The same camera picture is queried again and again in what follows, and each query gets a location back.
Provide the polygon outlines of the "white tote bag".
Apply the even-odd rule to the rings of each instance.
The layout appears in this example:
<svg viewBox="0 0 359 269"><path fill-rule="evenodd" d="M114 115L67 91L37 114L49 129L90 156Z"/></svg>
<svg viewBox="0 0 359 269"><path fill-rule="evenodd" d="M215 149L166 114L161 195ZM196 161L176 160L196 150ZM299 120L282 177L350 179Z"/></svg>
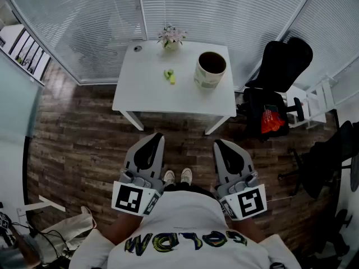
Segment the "white tote bag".
<svg viewBox="0 0 359 269"><path fill-rule="evenodd" d="M81 206L81 214L64 219L38 233L34 240L38 245L42 264L52 263L66 252L77 249L84 240L79 236L95 227L92 212L88 207Z"/></svg>

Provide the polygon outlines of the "black chair wheel base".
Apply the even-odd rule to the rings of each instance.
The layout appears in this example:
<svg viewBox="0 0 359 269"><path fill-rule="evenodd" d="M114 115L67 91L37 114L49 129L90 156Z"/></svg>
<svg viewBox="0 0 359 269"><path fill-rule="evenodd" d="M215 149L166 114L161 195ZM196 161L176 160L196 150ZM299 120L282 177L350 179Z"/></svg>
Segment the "black chair wheel base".
<svg viewBox="0 0 359 269"><path fill-rule="evenodd" d="M317 256L324 253L327 243L330 243L334 248L333 257L344 257L350 250L350 246L344 241L343 235L340 233L343 226L348 228L352 221L353 215L347 217L348 210L341 209L337 212L335 218L328 220L322 224L319 235L319 245L315 252Z"/></svg>

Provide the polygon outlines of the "pink flowers in vase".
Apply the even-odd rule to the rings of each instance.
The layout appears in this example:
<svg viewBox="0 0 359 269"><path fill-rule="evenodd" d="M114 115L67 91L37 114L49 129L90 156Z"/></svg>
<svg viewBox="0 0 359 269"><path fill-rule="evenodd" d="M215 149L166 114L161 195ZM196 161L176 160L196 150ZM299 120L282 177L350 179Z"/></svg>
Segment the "pink flowers in vase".
<svg viewBox="0 0 359 269"><path fill-rule="evenodd" d="M187 31L181 30L171 24L165 25L158 35L158 43L161 43L163 49L177 50L182 45L183 39L186 39Z"/></svg>

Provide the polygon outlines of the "person's right forearm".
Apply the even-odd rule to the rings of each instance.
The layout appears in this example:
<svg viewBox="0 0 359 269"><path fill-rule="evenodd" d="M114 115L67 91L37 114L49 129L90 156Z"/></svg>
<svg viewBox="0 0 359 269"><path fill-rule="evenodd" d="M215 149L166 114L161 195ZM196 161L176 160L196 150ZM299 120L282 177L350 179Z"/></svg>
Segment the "person's right forearm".
<svg viewBox="0 0 359 269"><path fill-rule="evenodd" d="M232 221L232 229L256 243L260 243L266 238L263 231L255 224L252 218Z"/></svg>

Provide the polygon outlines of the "black mesh office chair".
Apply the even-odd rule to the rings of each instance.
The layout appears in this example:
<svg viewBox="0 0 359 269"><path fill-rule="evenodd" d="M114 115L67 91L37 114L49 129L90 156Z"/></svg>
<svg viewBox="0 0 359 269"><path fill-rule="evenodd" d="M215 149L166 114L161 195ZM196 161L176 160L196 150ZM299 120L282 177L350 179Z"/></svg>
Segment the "black mesh office chair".
<svg viewBox="0 0 359 269"><path fill-rule="evenodd" d="M278 179L297 175L295 196L303 186L308 195L317 199L324 186L330 187L336 171L341 170L342 162L359 154L359 122L345 121L336 133L326 142L316 142L308 153L299 156L295 149L289 149L294 155L298 169L287 174L279 174Z"/></svg>

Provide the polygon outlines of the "person's left forearm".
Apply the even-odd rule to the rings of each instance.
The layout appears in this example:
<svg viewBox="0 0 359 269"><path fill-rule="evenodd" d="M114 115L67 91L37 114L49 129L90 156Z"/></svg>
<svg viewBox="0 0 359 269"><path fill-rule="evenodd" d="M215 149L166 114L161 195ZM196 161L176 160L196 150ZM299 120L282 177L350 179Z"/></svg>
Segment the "person's left forearm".
<svg viewBox="0 0 359 269"><path fill-rule="evenodd" d="M142 220L142 216L120 212L118 218L101 231L102 236L114 245L119 245L138 229Z"/></svg>

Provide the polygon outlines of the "white table leg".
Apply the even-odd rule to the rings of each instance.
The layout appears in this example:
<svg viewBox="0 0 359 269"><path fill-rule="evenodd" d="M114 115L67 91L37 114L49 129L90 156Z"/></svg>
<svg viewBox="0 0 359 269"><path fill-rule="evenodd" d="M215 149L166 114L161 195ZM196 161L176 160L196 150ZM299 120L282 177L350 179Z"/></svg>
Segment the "white table leg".
<svg viewBox="0 0 359 269"><path fill-rule="evenodd" d="M130 111L121 110L120 113L129 121L131 122L139 131L144 130L144 125L138 119L138 117Z"/></svg>
<svg viewBox="0 0 359 269"><path fill-rule="evenodd" d="M229 119L229 116L218 116L211 122L204 131L205 135L210 135L213 133L219 126L221 126L225 121Z"/></svg>

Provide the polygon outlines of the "white window blinds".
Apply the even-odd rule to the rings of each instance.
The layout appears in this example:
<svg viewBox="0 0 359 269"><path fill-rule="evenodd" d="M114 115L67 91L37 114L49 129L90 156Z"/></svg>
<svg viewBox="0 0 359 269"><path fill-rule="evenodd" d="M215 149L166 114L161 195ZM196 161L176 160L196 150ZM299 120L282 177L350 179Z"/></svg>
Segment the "white window blinds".
<svg viewBox="0 0 359 269"><path fill-rule="evenodd" d="M147 38L141 0L8 0L79 85L115 84L129 43Z"/></svg>
<svg viewBox="0 0 359 269"><path fill-rule="evenodd" d="M186 40L228 48L236 90L258 69L268 42L280 40L307 0L141 0L149 39L166 25Z"/></svg>
<svg viewBox="0 0 359 269"><path fill-rule="evenodd" d="M297 37L312 49L310 65L294 86L308 90L331 79L359 56L359 0L300 0L282 40Z"/></svg>

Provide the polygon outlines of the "person's black trousers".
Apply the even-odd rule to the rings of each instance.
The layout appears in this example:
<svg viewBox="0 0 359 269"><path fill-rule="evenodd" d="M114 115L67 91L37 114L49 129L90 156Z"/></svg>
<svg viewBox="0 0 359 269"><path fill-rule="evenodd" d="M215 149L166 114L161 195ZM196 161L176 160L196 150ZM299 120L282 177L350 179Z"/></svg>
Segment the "person's black trousers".
<svg viewBox="0 0 359 269"><path fill-rule="evenodd" d="M163 190L163 192L175 192L175 191L194 192L194 193L203 194L205 196L215 199L214 195L211 192L209 192L197 185L189 184L187 182L169 184Z"/></svg>

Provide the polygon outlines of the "person's left shoe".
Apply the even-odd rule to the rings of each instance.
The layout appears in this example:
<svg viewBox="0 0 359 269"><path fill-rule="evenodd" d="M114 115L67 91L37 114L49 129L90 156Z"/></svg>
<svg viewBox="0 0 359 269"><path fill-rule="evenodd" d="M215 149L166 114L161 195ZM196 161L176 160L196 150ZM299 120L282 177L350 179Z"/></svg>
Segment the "person's left shoe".
<svg viewBox="0 0 359 269"><path fill-rule="evenodd" d="M165 183L165 186L168 186L170 184L175 184L176 178L175 178L175 174L172 170L166 171L166 173L163 177L163 182Z"/></svg>

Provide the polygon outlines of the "person's white printed shirt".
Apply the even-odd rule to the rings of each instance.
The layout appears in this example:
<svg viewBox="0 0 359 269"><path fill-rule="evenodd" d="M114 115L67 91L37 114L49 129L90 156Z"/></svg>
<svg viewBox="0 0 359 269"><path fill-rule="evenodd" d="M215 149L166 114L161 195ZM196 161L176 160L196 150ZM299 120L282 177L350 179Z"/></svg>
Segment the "person's white printed shirt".
<svg viewBox="0 0 359 269"><path fill-rule="evenodd" d="M119 245L92 230L69 269L301 269L279 235L253 242L224 218L213 198L165 192L138 229Z"/></svg>

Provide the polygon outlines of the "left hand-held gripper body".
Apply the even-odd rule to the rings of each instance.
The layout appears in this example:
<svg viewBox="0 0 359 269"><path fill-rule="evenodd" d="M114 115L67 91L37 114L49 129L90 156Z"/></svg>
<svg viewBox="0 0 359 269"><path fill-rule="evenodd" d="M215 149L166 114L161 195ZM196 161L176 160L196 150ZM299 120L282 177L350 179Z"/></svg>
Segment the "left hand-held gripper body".
<svg viewBox="0 0 359 269"><path fill-rule="evenodd" d="M113 183L112 208L137 216L148 216L163 194L164 182L123 167Z"/></svg>

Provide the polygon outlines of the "wall photo panel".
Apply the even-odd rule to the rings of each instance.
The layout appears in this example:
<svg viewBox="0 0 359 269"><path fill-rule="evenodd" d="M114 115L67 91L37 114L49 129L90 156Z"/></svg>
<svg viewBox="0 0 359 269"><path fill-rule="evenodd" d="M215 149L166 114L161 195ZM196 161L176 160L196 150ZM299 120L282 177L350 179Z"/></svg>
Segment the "wall photo panel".
<svg viewBox="0 0 359 269"><path fill-rule="evenodd" d="M8 53L36 80L42 81L51 57L25 29L20 31Z"/></svg>

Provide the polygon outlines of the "orange plastic bag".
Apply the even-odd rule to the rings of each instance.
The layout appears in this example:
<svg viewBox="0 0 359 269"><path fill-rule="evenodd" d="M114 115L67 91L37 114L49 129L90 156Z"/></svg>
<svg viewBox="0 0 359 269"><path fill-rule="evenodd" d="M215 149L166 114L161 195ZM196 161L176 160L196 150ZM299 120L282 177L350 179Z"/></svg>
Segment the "orange plastic bag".
<svg viewBox="0 0 359 269"><path fill-rule="evenodd" d="M278 112L265 110L261 117L261 133L276 132L285 125L285 121Z"/></svg>

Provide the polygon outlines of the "round paper bucket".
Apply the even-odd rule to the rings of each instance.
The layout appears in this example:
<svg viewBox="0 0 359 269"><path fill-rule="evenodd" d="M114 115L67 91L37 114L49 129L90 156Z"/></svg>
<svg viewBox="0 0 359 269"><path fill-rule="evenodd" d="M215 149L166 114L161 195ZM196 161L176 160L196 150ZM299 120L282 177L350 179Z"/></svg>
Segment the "round paper bucket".
<svg viewBox="0 0 359 269"><path fill-rule="evenodd" d="M214 89L227 70L227 62L216 52L204 52L197 59L194 81L203 89Z"/></svg>

